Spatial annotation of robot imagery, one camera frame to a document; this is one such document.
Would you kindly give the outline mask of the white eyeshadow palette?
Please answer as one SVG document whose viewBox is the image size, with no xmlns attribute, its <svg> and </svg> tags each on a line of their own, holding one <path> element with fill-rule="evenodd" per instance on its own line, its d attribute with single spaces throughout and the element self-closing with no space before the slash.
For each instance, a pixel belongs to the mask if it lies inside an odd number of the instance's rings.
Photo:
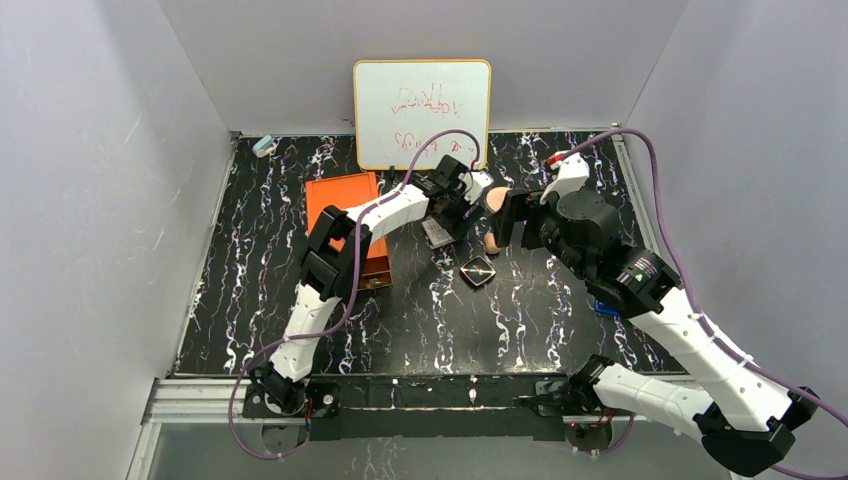
<svg viewBox="0 0 848 480">
<path fill-rule="evenodd" d="M 427 218 L 421 226 L 431 249 L 435 250 L 455 242 L 452 234 L 442 227 L 434 218 Z"/>
</svg>

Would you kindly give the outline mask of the black square compact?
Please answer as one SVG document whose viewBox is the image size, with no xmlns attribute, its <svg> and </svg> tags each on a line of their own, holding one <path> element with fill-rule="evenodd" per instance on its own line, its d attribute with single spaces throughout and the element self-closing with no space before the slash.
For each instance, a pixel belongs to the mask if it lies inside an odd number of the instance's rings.
<svg viewBox="0 0 848 480">
<path fill-rule="evenodd" d="M 459 267 L 461 278 L 472 289 L 484 287 L 494 279 L 496 270 L 484 256 L 475 256 Z"/>
</svg>

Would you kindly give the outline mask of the beige gourd makeup sponge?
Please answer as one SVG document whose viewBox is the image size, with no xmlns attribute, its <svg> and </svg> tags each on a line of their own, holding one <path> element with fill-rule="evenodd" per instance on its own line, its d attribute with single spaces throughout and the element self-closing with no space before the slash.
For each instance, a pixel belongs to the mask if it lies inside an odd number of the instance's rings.
<svg viewBox="0 0 848 480">
<path fill-rule="evenodd" d="M 497 240 L 493 231 L 488 231 L 483 236 L 483 245 L 485 253 L 490 256 L 498 255 L 502 250 L 502 248 L 497 245 Z"/>
</svg>

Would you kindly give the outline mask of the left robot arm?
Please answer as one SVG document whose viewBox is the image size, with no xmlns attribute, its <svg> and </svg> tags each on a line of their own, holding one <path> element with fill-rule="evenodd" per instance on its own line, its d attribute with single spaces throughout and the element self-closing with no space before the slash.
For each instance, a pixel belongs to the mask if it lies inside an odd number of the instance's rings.
<svg viewBox="0 0 848 480">
<path fill-rule="evenodd" d="M 400 185 L 364 204 L 325 207 L 299 260 L 295 304 L 283 338 L 267 362 L 250 369 L 252 385 L 283 414 L 299 412 L 320 338 L 341 302 L 353 303 L 371 245 L 411 223 L 443 230 L 466 228 L 480 218 L 493 179 L 444 156 L 422 175 L 408 174 Z"/>
</svg>

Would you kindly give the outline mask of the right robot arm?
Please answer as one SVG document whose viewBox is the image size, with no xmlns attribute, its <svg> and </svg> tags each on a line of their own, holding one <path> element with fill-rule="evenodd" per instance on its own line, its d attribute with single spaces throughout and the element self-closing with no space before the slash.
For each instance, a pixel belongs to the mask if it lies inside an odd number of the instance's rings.
<svg viewBox="0 0 848 480">
<path fill-rule="evenodd" d="M 781 462 L 795 430 L 816 407 L 811 391 L 793 392 L 763 377 L 752 359 L 688 304 L 678 274 L 655 252 L 627 243 L 618 211 L 585 188 L 589 169 L 577 154 L 554 158 L 544 189 L 492 189 L 489 245 L 508 245 L 516 223 L 521 244 L 561 261 L 588 293 L 661 343 L 696 381 L 674 385 L 594 355 L 542 407 L 624 410 L 698 441 L 724 468 L 753 477 Z"/>
</svg>

